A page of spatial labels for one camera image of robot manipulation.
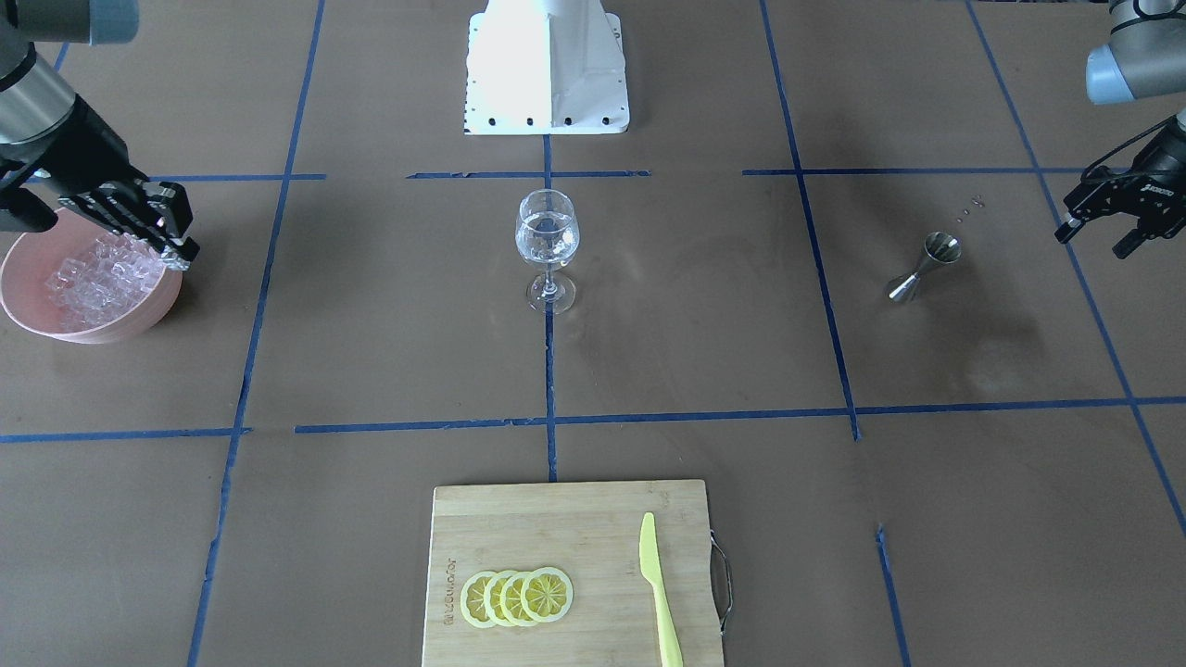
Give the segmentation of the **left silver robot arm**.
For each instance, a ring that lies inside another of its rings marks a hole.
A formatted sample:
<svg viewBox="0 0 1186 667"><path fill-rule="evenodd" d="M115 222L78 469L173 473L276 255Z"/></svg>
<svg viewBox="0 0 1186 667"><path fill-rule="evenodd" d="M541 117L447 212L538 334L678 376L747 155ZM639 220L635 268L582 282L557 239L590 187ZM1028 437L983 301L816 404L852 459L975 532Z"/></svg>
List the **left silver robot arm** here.
<svg viewBox="0 0 1186 667"><path fill-rule="evenodd" d="M1185 15L1181 1L1110 1L1107 44L1086 59L1086 93L1093 104L1128 103L1185 89ZM1112 246L1120 260L1141 244L1173 239L1185 224L1185 120L1182 112L1098 157L1065 195L1056 229L1069 244L1092 220L1123 214L1135 227Z"/></svg>

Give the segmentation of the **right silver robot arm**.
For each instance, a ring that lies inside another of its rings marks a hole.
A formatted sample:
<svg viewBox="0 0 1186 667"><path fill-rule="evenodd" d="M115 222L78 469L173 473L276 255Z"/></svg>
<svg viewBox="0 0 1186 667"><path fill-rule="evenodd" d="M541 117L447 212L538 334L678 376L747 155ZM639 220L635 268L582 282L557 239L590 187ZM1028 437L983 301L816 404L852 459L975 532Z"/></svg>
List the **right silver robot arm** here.
<svg viewBox="0 0 1186 667"><path fill-rule="evenodd" d="M1 224L9 233L55 228L55 209L26 189L38 178L60 207L152 246L167 269L186 271L199 246L190 237L195 211L185 189L138 170L125 140L36 46L127 44L139 25L135 1L4 2Z"/></svg>

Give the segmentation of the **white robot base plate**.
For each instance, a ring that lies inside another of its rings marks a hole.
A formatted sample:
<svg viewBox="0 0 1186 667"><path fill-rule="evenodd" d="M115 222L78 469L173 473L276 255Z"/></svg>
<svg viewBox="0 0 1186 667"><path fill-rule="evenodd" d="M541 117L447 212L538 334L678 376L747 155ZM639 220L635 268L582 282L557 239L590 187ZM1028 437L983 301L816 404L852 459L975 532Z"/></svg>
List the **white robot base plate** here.
<svg viewBox="0 0 1186 667"><path fill-rule="evenodd" d="M490 1L467 38L467 135L629 131L621 23L600 1Z"/></svg>

